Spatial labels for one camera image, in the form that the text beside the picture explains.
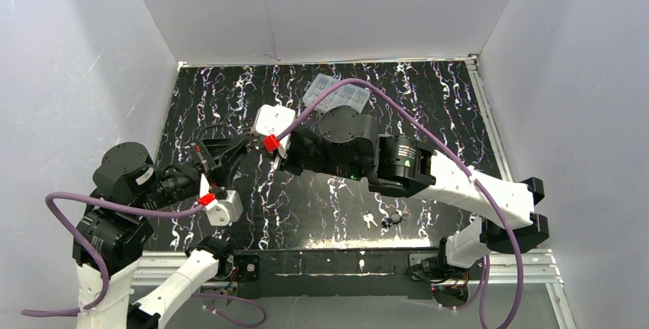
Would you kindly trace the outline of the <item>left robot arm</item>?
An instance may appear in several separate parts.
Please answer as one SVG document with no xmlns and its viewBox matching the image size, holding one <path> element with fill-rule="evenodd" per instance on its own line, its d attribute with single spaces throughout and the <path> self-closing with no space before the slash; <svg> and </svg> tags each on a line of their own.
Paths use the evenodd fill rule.
<svg viewBox="0 0 649 329">
<path fill-rule="evenodd" d="M 115 145 L 93 174 L 93 197 L 148 211 L 196 198 L 213 226 L 226 226 L 243 212 L 231 181 L 248 152 L 248 141 L 245 135 L 198 139 L 189 148 L 188 162 L 166 168 L 157 166 L 138 142 Z M 80 301 L 92 305 L 78 317 L 80 328 L 163 328 L 205 282 L 221 272 L 233 253 L 228 242 L 205 237 L 161 285 L 131 302 L 132 280 L 154 231 L 148 219 L 88 204 L 77 230 L 108 271 L 103 278 L 91 254 L 74 243 Z"/>
</svg>

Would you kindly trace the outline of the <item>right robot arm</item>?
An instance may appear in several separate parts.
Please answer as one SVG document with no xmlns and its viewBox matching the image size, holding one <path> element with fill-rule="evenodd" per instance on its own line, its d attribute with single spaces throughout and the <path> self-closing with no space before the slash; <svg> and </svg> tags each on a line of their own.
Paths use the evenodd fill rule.
<svg viewBox="0 0 649 329">
<path fill-rule="evenodd" d="M 514 183 L 479 171 L 468 177 L 431 145 L 402 135 L 381 135 L 373 116 L 349 106 L 326 112 L 316 132 L 300 125 L 288 139 L 288 149 L 276 151 L 276 169 L 294 175 L 312 171 L 350 180 L 366 178 L 369 191 L 382 196 L 439 201 L 476 213 L 477 221 L 440 241 L 439 268 L 466 270 L 490 252 L 514 253 L 503 223 L 479 184 L 501 209 L 521 252 L 550 236 L 548 219 L 534 210 L 544 197 L 540 179 Z"/>
</svg>

